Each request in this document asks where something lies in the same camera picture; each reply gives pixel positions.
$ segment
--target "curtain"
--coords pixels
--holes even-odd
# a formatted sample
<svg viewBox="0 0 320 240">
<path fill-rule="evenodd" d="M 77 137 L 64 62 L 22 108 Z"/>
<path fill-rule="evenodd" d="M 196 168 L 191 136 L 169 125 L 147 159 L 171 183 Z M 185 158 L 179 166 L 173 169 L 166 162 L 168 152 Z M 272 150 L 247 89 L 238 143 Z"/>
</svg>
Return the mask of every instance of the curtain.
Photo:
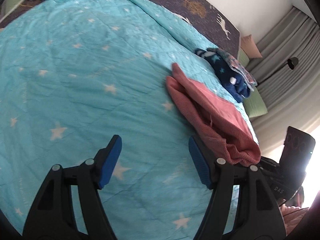
<svg viewBox="0 0 320 240">
<path fill-rule="evenodd" d="M 254 59 L 247 70 L 268 113 L 252 120 L 264 156 L 283 144 L 288 126 L 307 133 L 320 125 L 320 28 L 307 15 L 293 8 L 258 44 L 262 59 Z M 297 57 L 294 70 L 284 66 Z"/>
</svg>

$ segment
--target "blue quilt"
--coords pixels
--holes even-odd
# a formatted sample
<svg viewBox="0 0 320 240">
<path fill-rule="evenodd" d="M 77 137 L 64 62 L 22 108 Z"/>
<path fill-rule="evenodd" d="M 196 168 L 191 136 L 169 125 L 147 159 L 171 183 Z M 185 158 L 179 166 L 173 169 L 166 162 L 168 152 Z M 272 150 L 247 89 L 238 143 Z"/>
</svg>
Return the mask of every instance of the blue quilt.
<svg viewBox="0 0 320 240">
<path fill-rule="evenodd" d="M 22 232 L 52 165 L 123 150 L 100 197 L 118 239 L 192 239 L 209 203 L 190 154 L 195 133 L 165 88 L 172 62 L 243 105 L 193 53 L 216 47 L 147 0 L 46 0 L 0 33 L 0 208 Z M 78 227 L 85 232 L 76 188 Z M 236 211 L 234 190 L 228 225 Z"/>
</svg>

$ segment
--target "lamp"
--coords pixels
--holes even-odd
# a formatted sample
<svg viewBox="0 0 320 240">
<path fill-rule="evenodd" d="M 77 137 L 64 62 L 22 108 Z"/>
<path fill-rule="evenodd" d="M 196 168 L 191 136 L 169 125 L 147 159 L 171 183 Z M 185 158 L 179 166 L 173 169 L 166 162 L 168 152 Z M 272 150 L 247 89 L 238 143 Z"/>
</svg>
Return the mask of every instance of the lamp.
<svg viewBox="0 0 320 240">
<path fill-rule="evenodd" d="M 299 59 L 297 57 L 292 57 L 292 58 L 287 59 L 287 61 L 282 66 L 278 67 L 276 69 L 276 71 L 274 71 L 270 76 L 268 76 L 266 79 L 262 80 L 261 82 L 258 82 L 258 85 L 261 85 L 263 82 L 267 81 L 270 77 L 272 77 L 273 75 L 277 74 L 286 65 L 288 65 L 291 70 L 294 70 L 294 68 L 298 64 L 299 64 Z"/>
</svg>

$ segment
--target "red folded garment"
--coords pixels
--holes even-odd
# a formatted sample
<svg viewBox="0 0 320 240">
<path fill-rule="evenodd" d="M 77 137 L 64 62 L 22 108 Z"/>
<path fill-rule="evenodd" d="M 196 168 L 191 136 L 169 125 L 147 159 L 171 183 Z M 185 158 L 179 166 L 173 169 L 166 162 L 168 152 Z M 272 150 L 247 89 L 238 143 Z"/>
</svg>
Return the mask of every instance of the red folded garment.
<svg viewBox="0 0 320 240">
<path fill-rule="evenodd" d="M 172 64 L 172 76 L 167 76 L 166 85 L 173 102 L 216 157 L 231 164 L 257 164 L 260 148 L 235 106 L 188 79 L 177 63 Z"/>
</svg>

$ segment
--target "silver screw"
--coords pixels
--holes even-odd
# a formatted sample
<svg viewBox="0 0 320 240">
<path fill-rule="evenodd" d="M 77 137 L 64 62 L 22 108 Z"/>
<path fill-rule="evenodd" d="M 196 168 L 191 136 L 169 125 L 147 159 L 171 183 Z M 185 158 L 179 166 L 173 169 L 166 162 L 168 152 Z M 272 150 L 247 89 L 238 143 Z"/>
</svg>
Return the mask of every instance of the silver screw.
<svg viewBox="0 0 320 240">
<path fill-rule="evenodd" d="M 217 163 L 219 163 L 220 165 L 223 165 L 223 164 L 226 164 L 226 160 L 224 158 L 218 158 Z"/>
<path fill-rule="evenodd" d="M 258 171 L 258 167 L 256 165 L 251 165 L 250 170 L 252 171 Z"/>
<path fill-rule="evenodd" d="M 52 166 L 52 170 L 53 171 L 58 171 L 59 169 L 60 169 L 60 165 L 59 164 L 56 164 L 56 165 Z"/>
<path fill-rule="evenodd" d="M 92 164 L 94 164 L 94 159 L 87 159 L 87 160 L 85 161 L 85 164 L 87 164 L 87 165 L 92 165 Z"/>
</svg>

